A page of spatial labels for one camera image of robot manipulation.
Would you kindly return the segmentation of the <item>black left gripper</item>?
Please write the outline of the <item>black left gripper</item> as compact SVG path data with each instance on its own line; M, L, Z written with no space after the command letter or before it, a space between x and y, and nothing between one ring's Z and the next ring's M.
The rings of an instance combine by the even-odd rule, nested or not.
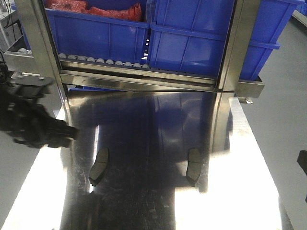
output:
M78 129L49 115L38 104L53 81L33 85L13 86L8 79L0 78L0 130L18 144L30 148L68 148L77 139Z

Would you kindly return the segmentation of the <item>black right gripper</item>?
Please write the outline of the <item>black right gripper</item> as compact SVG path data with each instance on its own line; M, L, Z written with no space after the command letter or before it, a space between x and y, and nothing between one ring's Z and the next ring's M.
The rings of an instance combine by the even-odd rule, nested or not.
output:
M300 150L298 158L297 158L297 163L307 175L307 151L306 150Z

